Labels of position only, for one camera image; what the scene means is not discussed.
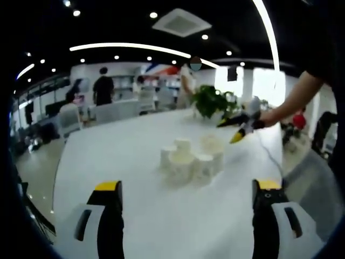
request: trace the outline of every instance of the air conditioning vent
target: air conditioning vent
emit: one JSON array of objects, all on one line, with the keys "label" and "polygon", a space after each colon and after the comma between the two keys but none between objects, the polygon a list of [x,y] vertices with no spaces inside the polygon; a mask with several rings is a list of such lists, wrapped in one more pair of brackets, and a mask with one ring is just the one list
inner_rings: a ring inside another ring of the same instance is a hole
[{"label": "air conditioning vent", "polygon": [[159,19],[152,28],[180,37],[186,37],[211,27],[211,24],[195,15],[182,9],[175,9]]}]

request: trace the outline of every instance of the curved led light strip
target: curved led light strip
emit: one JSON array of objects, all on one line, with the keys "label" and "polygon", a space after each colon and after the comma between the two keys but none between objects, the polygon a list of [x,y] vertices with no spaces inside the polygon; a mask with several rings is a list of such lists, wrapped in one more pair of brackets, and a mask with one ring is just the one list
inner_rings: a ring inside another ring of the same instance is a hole
[{"label": "curved led light strip", "polygon": [[23,70],[20,71],[20,73],[17,75],[17,80],[19,77],[21,77],[23,74],[27,73],[27,71],[29,71],[30,69],[33,69],[33,67],[35,66],[35,64],[31,64],[29,66],[27,66],[26,68],[24,68]]},{"label": "curved led light strip", "polygon": [[[184,53],[184,52],[181,52],[181,51],[171,50],[171,49],[167,49],[165,47],[158,47],[158,46],[138,44],[138,43],[94,43],[94,44],[86,44],[86,45],[71,47],[70,51],[93,49],[95,47],[135,47],[138,49],[161,51],[161,52],[181,56],[184,58],[191,58],[191,55]],[[205,64],[207,66],[211,66],[215,69],[219,68],[219,66],[217,64],[212,63],[212,62],[207,61],[207,60],[201,59],[201,62],[203,64]]]},{"label": "curved led light strip", "polygon": [[272,52],[272,56],[273,56],[273,66],[274,66],[274,70],[275,70],[275,75],[276,75],[276,79],[275,82],[277,83],[278,77],[279,77],[279,56],[278,56],[278,48],[277,48],[277,42],[275,40],[275,36],[274,36],[274,31],[273,31],[273,27],[272,27],[272,23],[270,20],[270,17],[268,16],[267,10],[265,8],[265,5],[263,3],[262,0],[253,0],[256,8],[258,9],[258,12],[261,16],[261,19],[263,20],[266,32],[267,32],[267,36],[268,36],[268,40],[270,41],[270,46],[271,46],[271,52]]}]

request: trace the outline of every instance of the cable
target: cable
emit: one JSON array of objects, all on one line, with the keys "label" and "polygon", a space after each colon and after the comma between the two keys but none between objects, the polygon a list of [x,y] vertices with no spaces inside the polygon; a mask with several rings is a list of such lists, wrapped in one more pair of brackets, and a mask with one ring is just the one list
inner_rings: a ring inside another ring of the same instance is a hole
[{"label": "cable", "polygon": [[280,172],[280,175],[281,175],[281,178],[283,179],[283,178],[284,178],[284,177],[283,177],[283,176],[284,176],[284,171],[283,171],[282,167],[281,167],[280,164],[276,161],[276,159],[273,158],[273,156],[271,155],[271,153],[270,153],[270,151],[268,150],[268,148],[265,147],[265,145],[263,144],[263,141],[262,141],[262,139],[261,139],[261,136],[260,136],[259,132],[256,131],[256,133],[257,133],[257,136],[258,136],[259,141],[260,141],[260,146],[266,151],[266,153],[267,153],[269,159],[270,159],[270,160],[275,164],[275,166],[278,168],[278,170],[279,170],[279,172]]}]

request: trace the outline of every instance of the green leaves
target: green leaves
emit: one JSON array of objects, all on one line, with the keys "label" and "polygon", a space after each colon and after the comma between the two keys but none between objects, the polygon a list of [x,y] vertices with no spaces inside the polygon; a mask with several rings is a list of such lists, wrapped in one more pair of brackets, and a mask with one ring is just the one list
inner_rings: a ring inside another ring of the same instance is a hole
[{"label": "green leaves", "polygon": [[192,102],[203,117],[211,118],[217,111],[232,113],[237,108],[237,97],[233,92],[221,93],[212,85],[202,85],[193,95]]}]

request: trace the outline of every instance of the white table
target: white table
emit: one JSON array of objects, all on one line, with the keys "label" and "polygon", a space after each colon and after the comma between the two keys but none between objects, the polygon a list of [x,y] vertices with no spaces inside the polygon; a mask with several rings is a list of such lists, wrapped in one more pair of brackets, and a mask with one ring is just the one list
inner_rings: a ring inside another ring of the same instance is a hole
[{"label": "white table", "polygon": [[122,180],[125,258],[252,258],[252,180],[281,181],[258,134],[281,164],[279,124],[226,145],[225,171],[199,188],[168,187],[160,148],[178,137],[198,148],[213,133],[228,143],[237,128],[215,128],[191,110],[150,114],[71,134],[57,171],[54,213],[61,223],[103,181]]}]

